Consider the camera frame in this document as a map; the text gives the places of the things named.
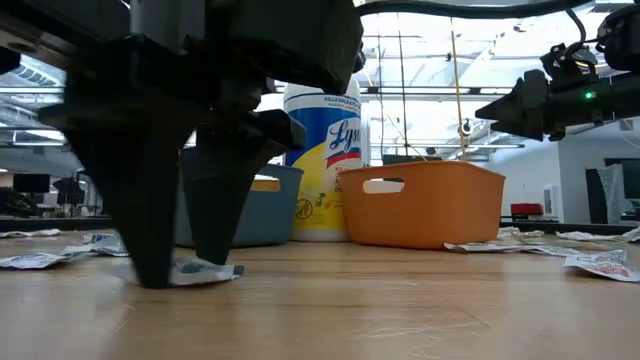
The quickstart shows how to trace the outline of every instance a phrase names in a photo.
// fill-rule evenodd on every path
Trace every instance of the lysol logo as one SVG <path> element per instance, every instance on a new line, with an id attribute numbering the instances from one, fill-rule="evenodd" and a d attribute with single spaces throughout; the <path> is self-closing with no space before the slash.
<path id="1" fill-rule="evenodd" d="M 327 167 L 344 159 L 360 158 L 360 119 L 338 121 L 327 131 L 325 159 Z"/>

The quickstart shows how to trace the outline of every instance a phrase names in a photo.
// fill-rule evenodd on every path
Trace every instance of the table surface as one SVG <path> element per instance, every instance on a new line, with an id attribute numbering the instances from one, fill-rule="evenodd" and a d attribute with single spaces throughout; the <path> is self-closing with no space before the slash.
<path id="1" fill-rule="evenodd" d="M 80 238 L 0 240 L 0 256 Z M 236 281 L 160 291 L 111 275 L 127 261 L 1 271 L 0 358 L 638 357 L 640 284 L 556 257 L 290 243 L 233 251 Z"/>

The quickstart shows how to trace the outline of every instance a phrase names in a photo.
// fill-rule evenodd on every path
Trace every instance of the red object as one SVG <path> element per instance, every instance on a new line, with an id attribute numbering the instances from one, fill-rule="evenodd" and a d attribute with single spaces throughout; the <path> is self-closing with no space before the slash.
<path id="1" fill-rule="evenodd" d="M 542 205 L 511 204 L 511 215 L 542 215 Z"/>

